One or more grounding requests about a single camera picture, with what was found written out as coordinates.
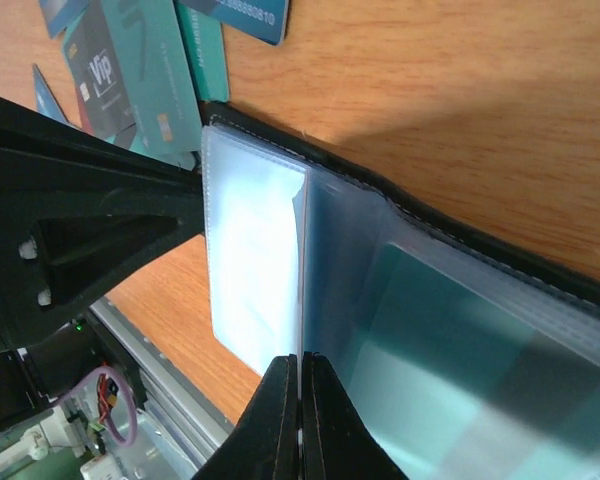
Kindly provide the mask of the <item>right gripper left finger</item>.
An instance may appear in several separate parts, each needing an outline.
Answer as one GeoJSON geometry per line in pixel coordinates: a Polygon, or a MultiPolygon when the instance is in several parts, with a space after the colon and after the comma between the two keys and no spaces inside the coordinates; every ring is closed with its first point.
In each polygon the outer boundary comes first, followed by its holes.
{"type": "Polygon", "coordinates": [[[232,433],[195,474],[197,479],[296,479],[297,357],[272,360],[232,433]]]}

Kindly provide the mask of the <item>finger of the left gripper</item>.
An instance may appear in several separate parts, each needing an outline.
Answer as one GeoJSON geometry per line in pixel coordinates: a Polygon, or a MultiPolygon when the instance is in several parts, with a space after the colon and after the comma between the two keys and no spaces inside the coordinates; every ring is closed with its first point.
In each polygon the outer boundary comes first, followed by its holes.
{"type": "Polygon", "coordinates": [[[0,353],[202,230],[199,174],[0,97],[0,353]]]}

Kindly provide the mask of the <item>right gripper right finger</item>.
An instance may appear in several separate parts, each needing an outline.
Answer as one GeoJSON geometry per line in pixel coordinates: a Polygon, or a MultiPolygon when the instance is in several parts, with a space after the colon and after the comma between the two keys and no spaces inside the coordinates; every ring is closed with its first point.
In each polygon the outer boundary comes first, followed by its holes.
{"type": "Polygon", "coordinates": [[[303,355],[300,412],[305,479],[406,477],[367,430],[323,355],[303,355]]]}

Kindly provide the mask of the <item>black leather card holder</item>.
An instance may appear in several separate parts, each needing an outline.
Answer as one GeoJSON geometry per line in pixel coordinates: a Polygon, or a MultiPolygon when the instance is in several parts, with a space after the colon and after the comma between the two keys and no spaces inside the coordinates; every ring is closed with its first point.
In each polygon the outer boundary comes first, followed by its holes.
{"type": "Polygon", "coordinates": [[[212,328],[325,357],[411,479],[600,479],[600,282],[230,106],[202,133],[212,328]]]}

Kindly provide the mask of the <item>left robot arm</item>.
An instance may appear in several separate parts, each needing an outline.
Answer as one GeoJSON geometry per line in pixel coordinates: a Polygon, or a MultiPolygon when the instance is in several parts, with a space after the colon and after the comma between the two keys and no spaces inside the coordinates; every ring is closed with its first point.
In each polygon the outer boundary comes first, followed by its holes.
{"type": "Polygon", "coordinates": [[[138,368],[90,306],[204,229],[202,181],[0,97],[0,432],[98,366],[138,368]]]}

